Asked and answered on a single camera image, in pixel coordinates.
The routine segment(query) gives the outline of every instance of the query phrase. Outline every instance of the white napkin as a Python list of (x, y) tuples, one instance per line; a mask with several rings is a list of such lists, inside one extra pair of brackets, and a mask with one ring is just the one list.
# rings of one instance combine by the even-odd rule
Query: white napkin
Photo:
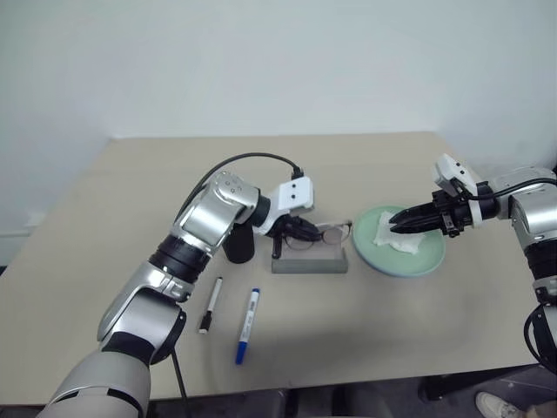
[(384, 246), (389, 244), (392, 248), (403, 253), (417, 254), (419, 250), (419, 243), (426, 237), (424, 233), (392, 233), (391, 226), (394, 224), (389, 223), (389, 219), (394, 216), (394, 213), (383, 212), (379, 218), (377, 226), (377, 235), (373, 240), (376, 246)]

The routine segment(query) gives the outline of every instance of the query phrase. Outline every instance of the marker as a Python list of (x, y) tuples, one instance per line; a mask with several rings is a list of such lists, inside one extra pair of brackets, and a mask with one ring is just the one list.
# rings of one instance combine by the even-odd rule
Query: marker
[(255, 319), (255, 310), (258, 307), (258, 300), (259, 289), (253, 288), (250, 303), (248, 304), (247, 312), (245, 313), (244, 327), (242, 328), (242, 334), (240, 334), (240, 339), (238, 342), (236, 364), (242, 364), (242, 361), (244, 361), (244, 354), (245, 350), (247, 349), (247, 342), (250, 339), (250, 332), (252, 331), (253, 320)]
[(220, 287), (223, 285), (223, 278), (217, 277), (215, 280), (215, 286), (212, 289), (211, 298), (209, 299), (209, 306), (207, 307), (207, 312), (205, 313), (201, 324), (199, 325), (199, 333), (207, 334), (209, 332), (209, 327), (212, 321), (212, 312), (215, 310), (215, 304), (217, 303), (218, 292), (220, 292)]

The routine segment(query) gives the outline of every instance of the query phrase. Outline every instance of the glasses lens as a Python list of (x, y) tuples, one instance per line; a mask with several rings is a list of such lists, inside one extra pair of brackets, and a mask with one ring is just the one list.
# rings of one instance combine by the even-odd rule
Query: glasses lens
[(313, 243), (311, 241), (301, 241), (301, 240), (295, 239), (293, 237), (286, 237), (285, 241), (286, 241), (286, 244), (292, 250), (303, 251), (303, 250), (307, 250), (308, 248), (310, 248), (313, 245)]
[(350, 226), (335, 225), (323, 231), (323, 241), (327, 244), (340, 244), (350, 235)]

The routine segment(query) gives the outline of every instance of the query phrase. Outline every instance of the blue marker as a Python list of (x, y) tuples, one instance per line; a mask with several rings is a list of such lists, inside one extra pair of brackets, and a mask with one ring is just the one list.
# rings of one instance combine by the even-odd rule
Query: blue marker
[(247, 349), (247, 342), (250, 339), (250, 332), (252, 331), (253, 320), (255, 319), (255, 310), (258, 307), (259, 300), (259, 289), (252, 289), (252, 296), (250, 298), (250, 303), (247, 306), (247, 312), (245, 313), (244, 327), (242, 328), (242, 334), (240, 334), (240, 339), (238, 342), (238, 351), (236, 352), (236, 364), (242, 364), (244, 361), (245, 350)]

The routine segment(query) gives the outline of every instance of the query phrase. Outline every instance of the white wall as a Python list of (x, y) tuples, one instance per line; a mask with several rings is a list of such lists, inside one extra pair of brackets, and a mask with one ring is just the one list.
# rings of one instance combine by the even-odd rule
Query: white wall
[(555, 14), (554, 0), (0, 0), (0, 231), (48, 210), (110, 136), (435, 130), (481, 171), (549, 165)]

